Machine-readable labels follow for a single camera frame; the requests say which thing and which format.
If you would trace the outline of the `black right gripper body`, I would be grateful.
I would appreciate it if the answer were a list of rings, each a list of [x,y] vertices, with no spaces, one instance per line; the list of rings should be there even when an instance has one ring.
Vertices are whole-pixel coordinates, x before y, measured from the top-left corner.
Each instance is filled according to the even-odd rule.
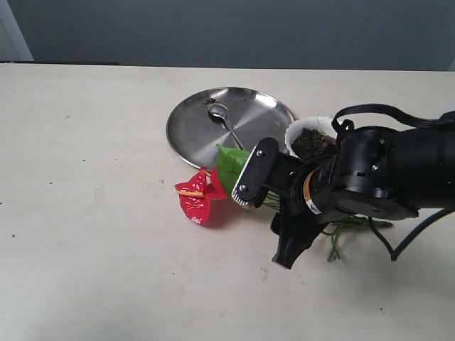
[[[279,196],[279,209],[270,225],[272,231],[321,231],[332,222],[352,216],[331,197],[328,178],[332,166],[332,155],[305,163],[277,154],[268,176],[269,193]]]

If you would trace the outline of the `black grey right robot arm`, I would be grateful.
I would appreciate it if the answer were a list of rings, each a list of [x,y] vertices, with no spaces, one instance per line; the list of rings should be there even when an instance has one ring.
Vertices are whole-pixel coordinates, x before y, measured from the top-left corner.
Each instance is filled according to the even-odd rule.
[[[388,248],[396,260],[429,225],[454,212],[453,112],[422,119],[386,104],[361,104],[340,110],[331,125],[336,151],[309,162],[282,153],[275,139],[260,140],[232,189],[244,207],[278,195],[273,260],[286,269],[328,225],[345,218],[405,220],[433,210]]]

